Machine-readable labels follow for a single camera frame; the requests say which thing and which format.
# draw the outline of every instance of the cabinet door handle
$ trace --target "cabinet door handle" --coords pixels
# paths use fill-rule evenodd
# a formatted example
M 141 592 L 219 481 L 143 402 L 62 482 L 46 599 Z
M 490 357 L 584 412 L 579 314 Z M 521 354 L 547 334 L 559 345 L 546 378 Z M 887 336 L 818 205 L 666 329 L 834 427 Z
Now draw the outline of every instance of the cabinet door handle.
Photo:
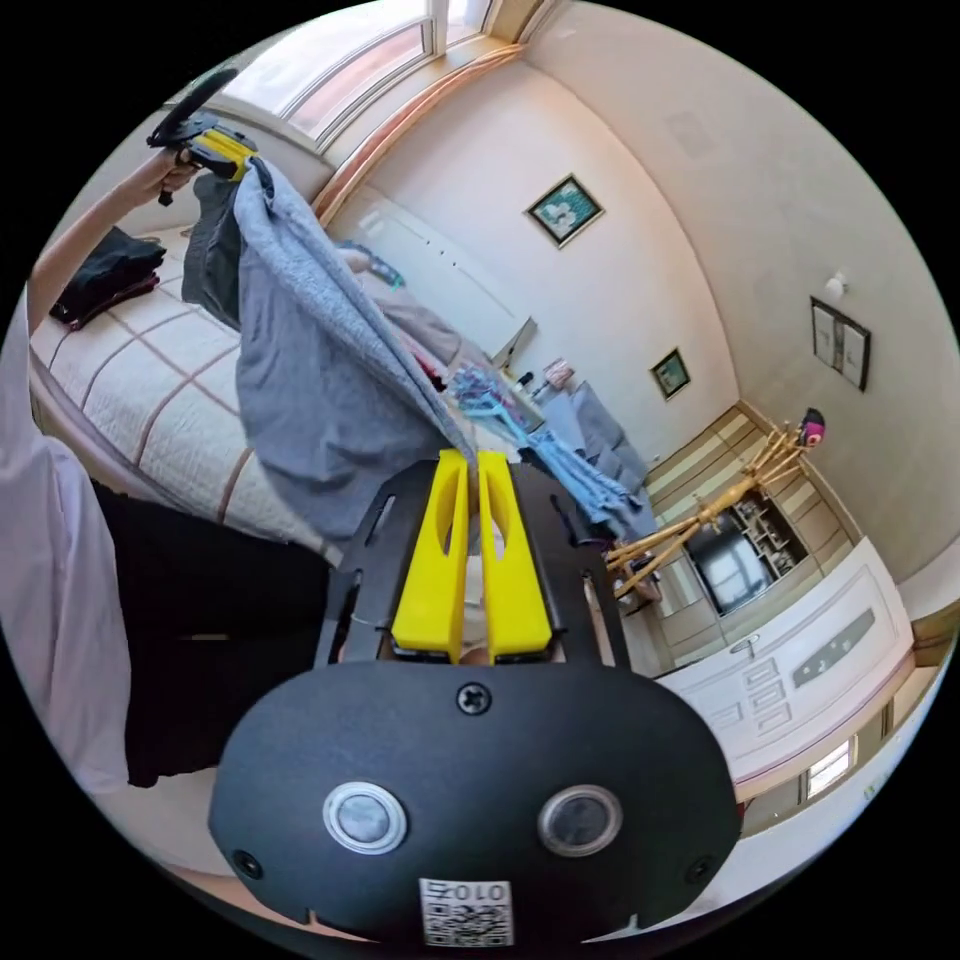
M 744 637 L 743 640 L 738 640 L 738 641 L 730 648 L 730 652 L 731 652 L 731 653 L 743 653 L 743 651 L 746 650 L 747 653 L 748 653 L 749 656 L 750 656 L 750 659 L 753 660 L 754 657 L 756 657 L 756 653 L 754 652 L 753 645 L 754 645 L 754 643 L 756 643 L 756 641 L 759 640 L 759 639 L 760 639 L 760 634 L 759 634 L 759 633 L 754 633 L 754 634 L 752 634 L 752 635 L 749 636 L 749 637 Z

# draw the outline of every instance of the black background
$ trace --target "black background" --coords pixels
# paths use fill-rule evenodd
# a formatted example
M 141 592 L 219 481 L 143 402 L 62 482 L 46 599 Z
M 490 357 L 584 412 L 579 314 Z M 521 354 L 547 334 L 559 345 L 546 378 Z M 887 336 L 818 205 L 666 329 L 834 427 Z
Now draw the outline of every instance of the black background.
M 955 263 L 947 259 L 956 257 L 956 158 L 947 146 L 956 132 L 956 48 L 947 8 L 915 3 L 891 8 L 895 16 L 853 4 L 766 5 L 751 14 L 736 5 L 696 13 L 694 5 L 684 6 L 678 13 L 677 4 L 648 3 L 636 12 L 739 60 L 830 130 L 893 204 L 956 318 Z M 4 329 L 43 243 L 131 129 L 193 77 L 324 7 L 18 3 L 6 9 Z M 183 895 L 120 839 L 61 767 L 5 645 L 0 667 L 6 949 L 282 955 Z M 907 936 L 918 947 L 938 935 L 950 938 L 957 827 L 947 783 L 957 756 L 949 717 L 956 672 L 856 825 L 771 899 L 680 955 L 886 953 Z M 343 943 L 315 946 L 329 955 L 371 955 Z M 638 949 L 622 941 L 616 952 Z

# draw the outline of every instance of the white door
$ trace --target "white door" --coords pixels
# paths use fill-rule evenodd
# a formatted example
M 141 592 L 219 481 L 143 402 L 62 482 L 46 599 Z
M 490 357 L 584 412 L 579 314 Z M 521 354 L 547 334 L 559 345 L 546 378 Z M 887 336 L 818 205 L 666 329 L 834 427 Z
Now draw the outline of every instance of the white door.
M 759 631 L 659 682 L 706 720 L 743 785 L 838 730 L 912 646 L 900 595 L 865 539 Z
M 397 270 L 410 293 L 490 356 L 516 336 L 530 313 L 465 250 L 363 186 L 334 218 L 330 234 L 372 250 Z

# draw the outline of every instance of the television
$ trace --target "television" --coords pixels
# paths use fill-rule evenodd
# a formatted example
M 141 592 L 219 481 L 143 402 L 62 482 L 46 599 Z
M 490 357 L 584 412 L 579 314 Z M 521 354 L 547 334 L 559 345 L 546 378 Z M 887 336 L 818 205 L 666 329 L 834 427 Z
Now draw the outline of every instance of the television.
M 777 576 L 729 513 L 720 514 L 717 527 L 697 531 L 687 541 L 686 549 L 722 617 L 755 600 Z

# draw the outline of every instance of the person's hand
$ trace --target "person's hand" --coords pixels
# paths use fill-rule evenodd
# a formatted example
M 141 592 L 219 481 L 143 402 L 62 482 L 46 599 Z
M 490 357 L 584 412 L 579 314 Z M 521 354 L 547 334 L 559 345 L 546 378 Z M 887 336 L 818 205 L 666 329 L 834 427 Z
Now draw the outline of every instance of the person's hand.
M 130 209 L 142 207 L 155 201 L 163 190 L 174 193 L 185 187 L 197 170 L 198 167 L 190 162 L 189 151 L 183 150 L 178 162 L 175 150 L 158 150 L 131 173 L 115 192 Z

